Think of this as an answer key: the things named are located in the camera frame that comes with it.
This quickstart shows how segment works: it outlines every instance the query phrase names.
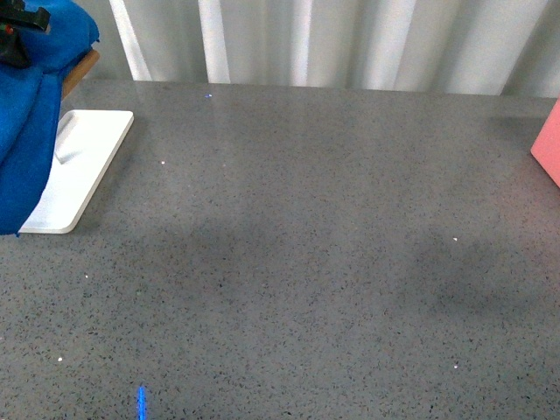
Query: blue towel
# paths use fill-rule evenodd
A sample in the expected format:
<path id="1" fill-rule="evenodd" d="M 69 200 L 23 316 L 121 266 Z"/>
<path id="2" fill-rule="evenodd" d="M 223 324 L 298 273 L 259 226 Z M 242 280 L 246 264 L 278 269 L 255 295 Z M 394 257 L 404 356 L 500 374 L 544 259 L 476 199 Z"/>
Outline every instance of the blue towel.
<path id="1" fill-rule="evenodd" d="M 0 64 L 0 235 L 15 234 L 45 190 L 60 116 L 62 81 L 91 50 L 99 31 L 70 0 L 27 0 L 51 13 L 48 35 L 21 31 L 25 70 Z"/>

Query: wooden edge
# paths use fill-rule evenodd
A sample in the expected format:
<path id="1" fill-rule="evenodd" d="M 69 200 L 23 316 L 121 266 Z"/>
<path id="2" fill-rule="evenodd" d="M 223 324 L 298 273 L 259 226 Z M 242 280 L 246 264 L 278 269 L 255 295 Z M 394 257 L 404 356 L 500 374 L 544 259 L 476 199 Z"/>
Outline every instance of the wooden edge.
<path id="1" fill-rule="evenodd" d="M 91 67 L 99 59 L 99 53 L 96 50 L 91 50 L 86 56 L 81 59 L 76 67 L 68 74 L 62 82 L 62 99 L 66 98 L 72 89 L 84 78 L 84 76 L 91 70 Z"/>

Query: white plastic board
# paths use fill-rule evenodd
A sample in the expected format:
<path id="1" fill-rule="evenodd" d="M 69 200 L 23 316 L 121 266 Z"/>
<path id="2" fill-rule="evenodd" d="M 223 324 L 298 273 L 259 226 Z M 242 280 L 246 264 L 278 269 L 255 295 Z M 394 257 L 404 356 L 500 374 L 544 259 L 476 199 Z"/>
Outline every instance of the white plastic board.
<path id="1" fill-rule="evenodd" d="M 59 122 L 48 183 L 19 232 L 66 234 L 74 229 L 133 120 L 130 111 L 66 113 Z"/>

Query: gray countertop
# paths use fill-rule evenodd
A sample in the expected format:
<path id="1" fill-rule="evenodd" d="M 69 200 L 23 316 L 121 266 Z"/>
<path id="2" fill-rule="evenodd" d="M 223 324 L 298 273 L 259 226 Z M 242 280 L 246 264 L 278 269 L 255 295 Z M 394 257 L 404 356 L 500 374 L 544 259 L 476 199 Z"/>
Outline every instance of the gray countertop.
<path id="1" fill-rule="evenodd" d="M 559 418 L 553 103 L 84 81 L 136 120 L 71 234 L 0 237 L 0 417 Z"/>

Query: pink box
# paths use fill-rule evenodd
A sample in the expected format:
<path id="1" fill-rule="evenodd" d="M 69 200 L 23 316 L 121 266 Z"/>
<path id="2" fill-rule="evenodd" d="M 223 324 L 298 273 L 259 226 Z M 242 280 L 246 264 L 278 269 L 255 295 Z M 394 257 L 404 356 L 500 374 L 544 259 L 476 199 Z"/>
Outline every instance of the pink box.
<path id="1" fill-rule="evenodd" d="M 531 148 L 531 154 L 556 185 L 560 186 L 560 98 L 542 126 Z"/>

